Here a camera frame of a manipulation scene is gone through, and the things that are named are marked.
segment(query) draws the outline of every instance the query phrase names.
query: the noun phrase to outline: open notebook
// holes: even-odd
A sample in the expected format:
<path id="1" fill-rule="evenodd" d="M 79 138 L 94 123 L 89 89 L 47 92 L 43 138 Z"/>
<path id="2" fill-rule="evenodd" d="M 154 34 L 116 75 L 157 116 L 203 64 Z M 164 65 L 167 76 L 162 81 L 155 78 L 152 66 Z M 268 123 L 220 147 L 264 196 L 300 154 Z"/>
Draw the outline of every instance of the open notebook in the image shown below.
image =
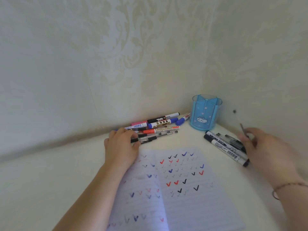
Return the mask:
<path id="1" fill-rule="evenodd" d="M 198 148 L 142 150 L 117 191 L 107 230 L 244 228 Z"/>

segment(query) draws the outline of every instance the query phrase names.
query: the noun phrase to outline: wallpaper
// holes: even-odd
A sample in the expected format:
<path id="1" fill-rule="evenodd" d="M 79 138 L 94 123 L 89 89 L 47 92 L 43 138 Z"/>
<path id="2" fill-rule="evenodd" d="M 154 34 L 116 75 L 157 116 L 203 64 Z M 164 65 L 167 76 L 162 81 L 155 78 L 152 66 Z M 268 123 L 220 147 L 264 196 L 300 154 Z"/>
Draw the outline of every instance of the wallpaper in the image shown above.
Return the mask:
<path id="1" fill-rule="evenodd" d="M 189 111 L 215 6 L 0 0 L 2 150 Z"/>
<path id="2" fill-rule="evenodd" d="M 223 100 L 222 125 L 259 127 L 302 154 L 308 154 L 307 6 L 308 0 L 221 0 L 203 75 L 203 93 Z"/>

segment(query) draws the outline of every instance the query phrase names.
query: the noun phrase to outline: cartoon cat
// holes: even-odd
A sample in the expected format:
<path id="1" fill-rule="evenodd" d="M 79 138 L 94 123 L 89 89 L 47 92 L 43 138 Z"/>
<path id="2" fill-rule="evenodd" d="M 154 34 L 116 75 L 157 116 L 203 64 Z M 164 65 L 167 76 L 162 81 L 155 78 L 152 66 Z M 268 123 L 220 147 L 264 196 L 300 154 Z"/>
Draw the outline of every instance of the cartoon cat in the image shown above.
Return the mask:
<path id="1" fill-rule="evenodd" d="M 201 123 L 207 123 L 208 122 L 208 119 L 205 119 L 204 117 L 197 117 L 197 121 L 198 122 L 201 122 Z"/>

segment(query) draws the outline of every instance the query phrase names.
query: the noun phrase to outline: beaded bracelet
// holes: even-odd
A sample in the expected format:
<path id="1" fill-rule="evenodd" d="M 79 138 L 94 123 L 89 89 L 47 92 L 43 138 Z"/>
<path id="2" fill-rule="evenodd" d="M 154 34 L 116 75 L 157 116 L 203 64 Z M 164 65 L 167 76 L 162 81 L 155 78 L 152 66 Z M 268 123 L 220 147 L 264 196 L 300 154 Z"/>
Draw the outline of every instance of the beaded bracelet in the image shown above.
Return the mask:
<path id="1" fill-rule="evenodd" d="M 308 187 L 308 185 L 305 184 L 305 183 L 303 183 L 303 182 L 286 183 L 286 184 L 283 184 L 283 185 L 281 185 L 281 186 L 277 186 L 277 187 L 273 190 L 272 196 L 273 196 L 275 199 L 279 200 L 279 198 L 277 198 L 277 197 L 275 196 L 276 191 L 279 190 L 279 189 L 281 189 L 281 188 L 283 188 L 283 187 L 291 186 L 291 185 L 306 186 L 306 187 Z"/>

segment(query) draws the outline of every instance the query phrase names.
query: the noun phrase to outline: blue pen holder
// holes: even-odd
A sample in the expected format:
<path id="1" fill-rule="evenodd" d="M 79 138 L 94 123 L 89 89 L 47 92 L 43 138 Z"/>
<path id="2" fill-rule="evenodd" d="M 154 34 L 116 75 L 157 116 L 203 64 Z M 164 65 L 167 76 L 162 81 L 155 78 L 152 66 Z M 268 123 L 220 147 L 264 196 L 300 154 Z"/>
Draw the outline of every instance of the blue pen holder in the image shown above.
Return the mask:
<path id="1" fill-rule="evenodd" d="M 190 125 L 199 131 L 210 131 L 216 125 L 222 100 L 213 95 L 195 95 L 193 98 Z"/>

